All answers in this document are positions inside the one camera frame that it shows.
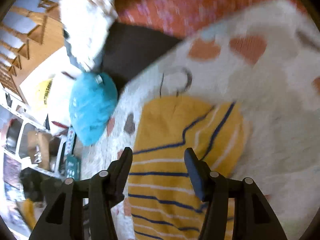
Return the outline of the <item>dark green cardboard box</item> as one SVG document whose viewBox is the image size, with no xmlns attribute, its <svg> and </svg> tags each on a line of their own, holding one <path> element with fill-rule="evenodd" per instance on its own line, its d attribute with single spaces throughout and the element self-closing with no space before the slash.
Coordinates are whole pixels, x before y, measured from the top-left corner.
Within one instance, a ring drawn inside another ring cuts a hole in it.
<svg viewBox="0 0 320 240">
<path fill-rule="evenodd" d="M 67 155 L 66 158 L 66 178 L 73 178 L 75 181 L 80 180 L 81 161 L 75 155 Z"/>
</svg>

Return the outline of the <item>light blue patterned strip box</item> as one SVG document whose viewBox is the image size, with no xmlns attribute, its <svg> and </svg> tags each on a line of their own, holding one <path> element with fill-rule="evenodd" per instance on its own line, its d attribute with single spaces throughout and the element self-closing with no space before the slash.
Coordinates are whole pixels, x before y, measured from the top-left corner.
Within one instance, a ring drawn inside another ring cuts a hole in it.
<svg viewBox="0 0 320 240">
<path fill-rule="evenodd" d="M 74 145 L 76 141 L 76 132 L 74 128 L 71 126 L 68 129 L 66 144 L 65 144 L 65 155 L 73 154 Z"/>
</svg>

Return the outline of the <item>white metal shelf rack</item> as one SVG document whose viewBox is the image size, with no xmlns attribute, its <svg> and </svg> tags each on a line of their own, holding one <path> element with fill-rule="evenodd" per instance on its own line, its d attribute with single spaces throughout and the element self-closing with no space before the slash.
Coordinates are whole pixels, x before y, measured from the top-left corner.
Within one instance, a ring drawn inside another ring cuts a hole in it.
<svg viewBox="0 0 320 240">
<path fill-rule="evenodd" d="M 66 135 L 52 135 L 33 116 L 34 111 L 13 92 L 1 88 L 1 107 L 13 115 L 8 124 L 3 151 L 18 161 L 22 168 L 31 168 L 49 177 L 63 179 L 61 171 Z"/>
</svg>

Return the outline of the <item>teal plush cushion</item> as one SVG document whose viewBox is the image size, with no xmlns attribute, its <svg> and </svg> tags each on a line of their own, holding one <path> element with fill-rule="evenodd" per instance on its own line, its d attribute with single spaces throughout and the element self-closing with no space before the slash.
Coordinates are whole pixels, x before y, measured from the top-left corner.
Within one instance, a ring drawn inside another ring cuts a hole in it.
<svg viewBox="0 0 320 240">
<path fill-rule="evenodd" d="M 84 72 L 78 76 L 71 90 L 69 116 L 83 145 L 100 139 L 117 103 L 118 91 L 109 75 Z"/>
</svg>

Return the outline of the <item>white cloth with red stripes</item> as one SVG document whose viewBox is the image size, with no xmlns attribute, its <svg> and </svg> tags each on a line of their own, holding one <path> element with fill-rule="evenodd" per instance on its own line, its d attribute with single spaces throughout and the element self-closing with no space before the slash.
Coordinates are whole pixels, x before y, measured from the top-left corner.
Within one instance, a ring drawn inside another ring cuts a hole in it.
<svg viewBox="0 0 320 240">
<path fill-rule="evenodd" d="M 71 126 L 69 100 L 74 81 L 81 70 L 70 63 L 65 47 L 38 65 L 20 84 L 30 107 L 31 116 L 39 123 L 49 121 L 52 134 Z"/>
</svg>

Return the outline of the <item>white quilted heart blanket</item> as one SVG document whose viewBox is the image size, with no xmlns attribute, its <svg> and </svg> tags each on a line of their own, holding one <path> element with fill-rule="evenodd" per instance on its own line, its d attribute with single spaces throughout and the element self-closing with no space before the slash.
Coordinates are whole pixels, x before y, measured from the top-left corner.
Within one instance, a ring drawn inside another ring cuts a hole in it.
<svg viewBox="0 0 320 240">
<path fill-rule="evenodd" d="M 133 150 L 120 239 L 197 239 L 205 208 L 186 175 L 193 148 L 212 170 L 251 177 L 288 239 L 319 209 L 319 30 L 279 0 L 212 24 L 123 89 L 111 123 L 82 156 L 90 178 Z"/>
</svg>

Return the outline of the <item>wooden staircase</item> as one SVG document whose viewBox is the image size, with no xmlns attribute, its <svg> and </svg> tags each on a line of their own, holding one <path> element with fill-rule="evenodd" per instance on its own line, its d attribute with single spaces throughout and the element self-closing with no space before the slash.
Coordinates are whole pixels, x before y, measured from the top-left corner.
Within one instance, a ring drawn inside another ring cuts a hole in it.
<svg viewBox="0 0 320 240">
<path fill-rule="evenodd" d="M 1 85 L 20 98 L 27 76 L 63 46 L 59 0 L 1 0 Z"/>
</svg>

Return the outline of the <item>white floral leaf pillowcase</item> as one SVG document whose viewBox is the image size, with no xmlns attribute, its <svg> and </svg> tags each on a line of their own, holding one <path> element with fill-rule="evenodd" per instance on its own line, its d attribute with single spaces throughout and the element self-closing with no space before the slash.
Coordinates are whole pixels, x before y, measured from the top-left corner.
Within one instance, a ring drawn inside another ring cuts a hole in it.
<svg viewBox="0 0 320 240">
<path fill-rule="evenodd" d="M 118 18 L 114 0 L 60 0 L 60 19 L 71 54 L 85 71 L 98 65 L 109 29 Z"/>
</svg>

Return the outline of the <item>red floral bedsheet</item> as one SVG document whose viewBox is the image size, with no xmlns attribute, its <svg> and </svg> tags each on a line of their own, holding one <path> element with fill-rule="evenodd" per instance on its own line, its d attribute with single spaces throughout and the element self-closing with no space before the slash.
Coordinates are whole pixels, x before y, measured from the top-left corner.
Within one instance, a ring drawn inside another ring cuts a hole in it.
<svg viewBox="0 0 320 240">
<path fill-rule="evenodd" d="M 219 19 L 271 0 L 115 0 L 118 22 L 140 25 L 176 37 L 186 37 Z M 288 0 L 300 12 L 300 0 Z"/>
</svg>

